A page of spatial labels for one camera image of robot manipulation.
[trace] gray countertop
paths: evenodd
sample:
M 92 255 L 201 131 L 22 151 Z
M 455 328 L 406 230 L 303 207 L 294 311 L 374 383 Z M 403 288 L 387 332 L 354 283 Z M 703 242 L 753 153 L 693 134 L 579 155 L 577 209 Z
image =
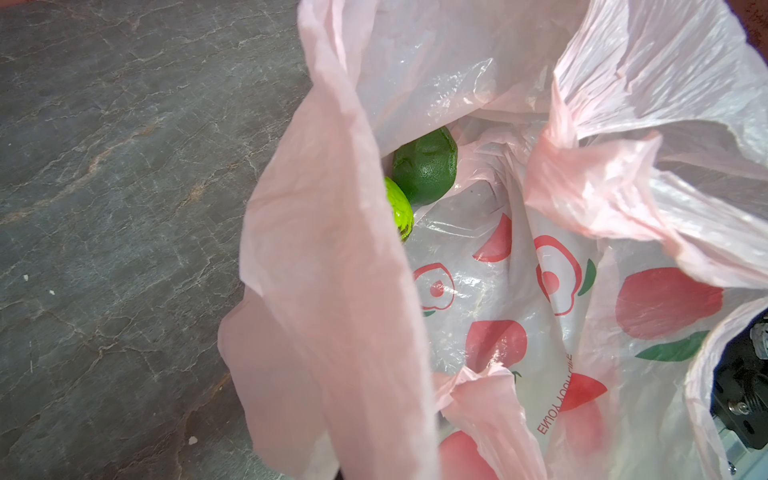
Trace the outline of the gray countertop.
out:
M 0 478 L 280 477 L 216 339 L 309 87 L 294 0 L 0 10 Z

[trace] metal screw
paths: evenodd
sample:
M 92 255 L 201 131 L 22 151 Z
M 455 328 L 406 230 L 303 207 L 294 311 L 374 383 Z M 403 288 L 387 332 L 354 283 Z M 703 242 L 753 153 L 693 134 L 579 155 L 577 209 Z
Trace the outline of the metal screw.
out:
M 744 402 L 728 402 L 728 409 L 734 415 L 749 415 L 752 412 L 750 406 Z

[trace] pink plastic bag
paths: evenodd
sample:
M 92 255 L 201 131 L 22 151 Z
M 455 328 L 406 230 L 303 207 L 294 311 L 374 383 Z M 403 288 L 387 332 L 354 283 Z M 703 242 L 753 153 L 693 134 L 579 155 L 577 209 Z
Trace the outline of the pink plastic bag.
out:
M 304 0 L 299 30 L 313 88 L 219 338 L 265 463 L 730 477 L 712 370 L 768 306 L 768 71 L 728 7 Z M 455 186 L 403 246 L 386 155 L 444 124 Z

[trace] black object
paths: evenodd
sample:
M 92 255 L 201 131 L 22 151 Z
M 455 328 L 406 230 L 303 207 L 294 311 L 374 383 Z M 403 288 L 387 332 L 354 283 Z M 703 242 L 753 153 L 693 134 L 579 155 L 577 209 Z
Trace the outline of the black object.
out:
M 750 330 L 765 323 L 768 310 L 725 347 L 714 371 L 711 412 L 753 449 L 768 444 L 768 360 L 757 358 Z

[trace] bright green fruit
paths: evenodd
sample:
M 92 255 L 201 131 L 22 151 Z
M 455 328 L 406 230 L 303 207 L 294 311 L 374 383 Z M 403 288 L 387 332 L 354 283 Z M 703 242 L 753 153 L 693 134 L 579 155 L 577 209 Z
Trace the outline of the bright green fruit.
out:
M 413 230 L 413 209 L 406 195 L 391 178 L 384 177 L 384 184 L 387 200 L 392 205 L 392 213 L 395 215 L 395 225 L 400 230 L 400 239 L 405 242 Z
M 458 148 L 448 128 L 403 145 L 395 152 L 392 179 L 414 207 L 440 200 L 456 180 Z

